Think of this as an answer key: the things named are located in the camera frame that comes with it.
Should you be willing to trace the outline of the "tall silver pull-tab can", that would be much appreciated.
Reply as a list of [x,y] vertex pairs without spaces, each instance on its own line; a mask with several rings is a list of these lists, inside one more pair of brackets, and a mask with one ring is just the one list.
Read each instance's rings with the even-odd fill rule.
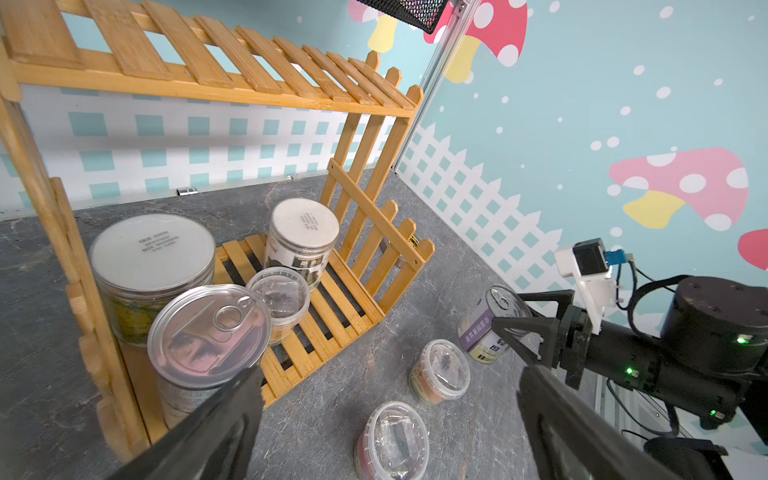
[[244,369],[260,363],[271,337],[265,303],[235,285],[192,288],[153,321],[147,354],[170,429]]

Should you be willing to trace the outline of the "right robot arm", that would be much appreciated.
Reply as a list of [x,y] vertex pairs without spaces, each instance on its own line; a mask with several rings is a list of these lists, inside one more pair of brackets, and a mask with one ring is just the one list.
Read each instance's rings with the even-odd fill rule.
[[584,304],[571,290],[503,297],[486,324],[527,364],[561,368],[579,389],[585,372],[617,387],[662,401],[670,428],[645,450],[682,477],[730,479],[728,450],[710,441],[679,440],[679,410],[706,430],[733,420],[767,381],[767,290],[735,281],[678,275],[634,289],[625,327],[599,322],[616,297],[610,275],[578,282]]

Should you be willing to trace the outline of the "short pull-tab tin can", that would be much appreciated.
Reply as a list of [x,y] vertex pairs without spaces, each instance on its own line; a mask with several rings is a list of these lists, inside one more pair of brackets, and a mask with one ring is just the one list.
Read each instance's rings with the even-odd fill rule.
[[492,331],[493,319],[531,316],[531,309],[514,291],[501,285],[492,285],[481,295],[468,316],[458,324],[459,343],[472,359],[482,364],[492,364],[510,349]]

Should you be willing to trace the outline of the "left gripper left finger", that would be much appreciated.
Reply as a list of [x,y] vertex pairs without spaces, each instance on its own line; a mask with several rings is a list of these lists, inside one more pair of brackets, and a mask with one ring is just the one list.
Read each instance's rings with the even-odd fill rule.
[[243,479],[264,410],[260,367],[238,373],[113,479]]

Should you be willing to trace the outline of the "wooden two-tier shelf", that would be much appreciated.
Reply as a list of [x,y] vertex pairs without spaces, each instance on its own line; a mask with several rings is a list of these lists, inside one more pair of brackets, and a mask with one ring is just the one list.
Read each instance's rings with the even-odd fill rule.
[[1,5],[1,156],[48,236],[1,276],[1,474],[129,456],[163,426],[132,385],[69,198],[124,199],[303,173],[320,142],[334,189],[395,243],[406,272],[381,320],[426,263],[374,203],[422,100],[378,56],[344,58],[145,1]]

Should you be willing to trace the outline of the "orange seed plastic jar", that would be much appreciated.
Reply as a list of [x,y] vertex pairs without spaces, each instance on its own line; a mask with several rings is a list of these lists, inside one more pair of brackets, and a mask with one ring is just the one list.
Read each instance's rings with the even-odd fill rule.
[[464,353],[445,339],[427,343],[409,374],[414,395],[429,405],[460,399],[467,392],[470,380]]

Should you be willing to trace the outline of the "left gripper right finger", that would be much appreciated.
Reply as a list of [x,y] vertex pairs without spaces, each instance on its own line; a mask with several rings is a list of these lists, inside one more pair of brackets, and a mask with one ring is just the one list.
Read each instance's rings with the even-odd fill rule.
[[550,370],[527,366],[518,407],[541,479],[675,479]]

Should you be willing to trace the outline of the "small clear lid jar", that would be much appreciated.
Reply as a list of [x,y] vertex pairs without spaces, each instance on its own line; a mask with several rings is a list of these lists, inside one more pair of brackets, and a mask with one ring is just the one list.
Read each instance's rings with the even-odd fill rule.
[[246,284],[267,306],[271,321],[269,346],[281,343],[307,314],[310,290],[305,279],[287,267],[269,267]]

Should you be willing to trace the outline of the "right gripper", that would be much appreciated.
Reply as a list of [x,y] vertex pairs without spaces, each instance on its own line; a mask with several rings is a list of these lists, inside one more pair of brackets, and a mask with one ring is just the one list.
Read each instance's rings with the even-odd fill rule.
[[528,365],[561,368],[565,384],[574,390],[581,386],[592,325],[587,311],[572,305],[572,289],[520,293],[525,302],[556,303],[555,318],[495,317],[491,330]]

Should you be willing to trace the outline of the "red seed plastic jar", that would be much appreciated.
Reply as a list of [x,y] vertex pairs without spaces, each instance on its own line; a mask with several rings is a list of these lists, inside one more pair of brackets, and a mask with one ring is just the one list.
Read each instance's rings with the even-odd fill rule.
[[404,402],[383,403],[367,419],[353,458],[359,479],[422,479],[429,461],[425,422]]

